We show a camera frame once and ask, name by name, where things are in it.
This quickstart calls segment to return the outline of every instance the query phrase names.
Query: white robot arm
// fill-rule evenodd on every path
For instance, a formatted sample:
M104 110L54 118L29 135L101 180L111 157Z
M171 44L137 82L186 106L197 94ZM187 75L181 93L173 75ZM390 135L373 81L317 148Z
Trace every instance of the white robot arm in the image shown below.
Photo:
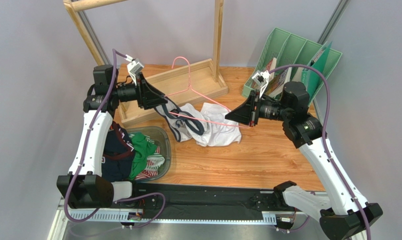
M383 211L379 204L369 203L360 193L335 156L329 139L325 139L331 154L328 158L323 145L322 124L307 113L310 96L304 84L286 83L280 100L275 100L262 96L264 91L261 87L268 82L263 78L267 76L256 76L261 78L260 90L252 90L247 100L225 118L249 126L255 126L258 118L283 121L285 135L313 166L329 196L329 199L314 196L294 182L288 181L273 189L280 205L295 207L305 212L321 224L322 230L330 239L346 239L364 231L366 227L361 211L366 214L370 225L382 216ZM356 199L350 194L333 163L347 181Z
M68 175L59 176L56 182L63 197L66 196L68 189L71 189L68 200L71 208L108 208L113 202L131 196L131 182L108 182L102 178L101 161L106 135L112 124L112 116L114 116L119 102L136 100L139 107L144 109L151 109L167 102L164 98L165 94L146 81L141 73L143 65L139 60L127 57L131 61L128 65L128 73L133 81L130 84L120 83L113 86L107 103L100 109L92 125L90 136L86 139L87 128L93 121L101 102L105 99L113 76L113 66L111 65L97 66L93 70L94 84L90 87L83 104L84 124L78 151L69 168ZM74 174L80 167L81 157L84 157L81 170L76 176L73 186L70 186Z

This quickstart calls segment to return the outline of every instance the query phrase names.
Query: white wall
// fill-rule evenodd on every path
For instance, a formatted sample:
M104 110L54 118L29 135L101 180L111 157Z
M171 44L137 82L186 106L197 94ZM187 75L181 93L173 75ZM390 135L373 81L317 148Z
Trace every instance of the white wall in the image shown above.
M62 1L0 1L0 240L47 238L94 66Z
M224 0L222 66L255 66L274 27L316 41L338 0ZM86 11L104 49L146 64L212 57L214 0L130 0Z
M353 182L383 208L373 239L402 240L402 0L351 1L330 40L343 57L327 132ZM317 100L323 115L324 90Z

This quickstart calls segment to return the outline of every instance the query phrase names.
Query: wooden clothes rack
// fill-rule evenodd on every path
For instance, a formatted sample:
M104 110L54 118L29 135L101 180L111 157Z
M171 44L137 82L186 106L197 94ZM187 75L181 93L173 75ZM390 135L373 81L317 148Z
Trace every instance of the wooden clothes rack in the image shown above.
M74 2L71 0L63 0L66 10L98 65L104 65L105 62L78 12L123 1L126 0L79 0ZM226 95L229 91L228 86L219 72L223 1L224 0L215 0L213 58L191 64L194 86L209 98L217 98ZM183 89L182 87L187 85L184 83L187 82L187 67L188 66L179 67L147 77L146 79L150 84L167 95ZM186 103L196 104L204 101L203 97L192 92L172 96L171 99L179 106ZM118 111L122 119L122 124L126 128L158 117L158 114L153 109L140 109L135 102L121 103Z

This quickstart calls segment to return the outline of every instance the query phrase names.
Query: green clothing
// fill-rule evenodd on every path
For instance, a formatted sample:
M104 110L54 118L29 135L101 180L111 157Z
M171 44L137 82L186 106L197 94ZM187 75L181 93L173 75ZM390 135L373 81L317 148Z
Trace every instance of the green clothing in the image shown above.
M128 176L130 180L133 180L139 173L141 173L147 165L147 157L154 154L157 146L146 140L146 136L141 133L136 133L133 137L130 135L131 142L135 150L133 159L133 165L131 167L131 173Z

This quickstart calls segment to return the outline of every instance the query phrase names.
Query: black fabric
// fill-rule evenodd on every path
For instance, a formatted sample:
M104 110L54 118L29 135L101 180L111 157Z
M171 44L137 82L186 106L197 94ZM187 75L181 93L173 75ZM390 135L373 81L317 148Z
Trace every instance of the black fabric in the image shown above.
M168 100L169 103L172 103L174 105L174 109L172 110L172 112L177 113L177 114L183 113L183 114L186 114L189 117L192 117L192 118L194 117L192 114L190 114L190 113L188 113L186 111L182 111L179 108L179 106L176 103L174 103L171 99L169 99L168 97L166 97L166 99ZM162 108L162 110L164 111L165 115L162 115L161 113L159 113L157 108ZM168 121L168 118L183 120L186 123L186 126L188 128L190 128L194 133L196 133L196 134L198 134L200 136L202 136L204 134L204 132L205 132L204 126L202 125L202 123L200 121L190 119L190 118L186 118L186 117L182 117L182 116L172 115L172 114L170 114L168 112L166 104L162 104L161 106L157 106L154 109L161 117L163 117L167 121L168 127L170 127L171 132L173 133L174 138L176 139L176 141L178 143L181 141L180 131L170 124L170 122Z
M114 129L108 132L102 160L102 178L108 180L109 182L121 181L130 175L135 154L127 131L121 128L121 126L118 124L114 126L118 128L118 132L116 132ZM108 157L117 156L128 152L130 152L129 156L123 157L119 160L112 160Z

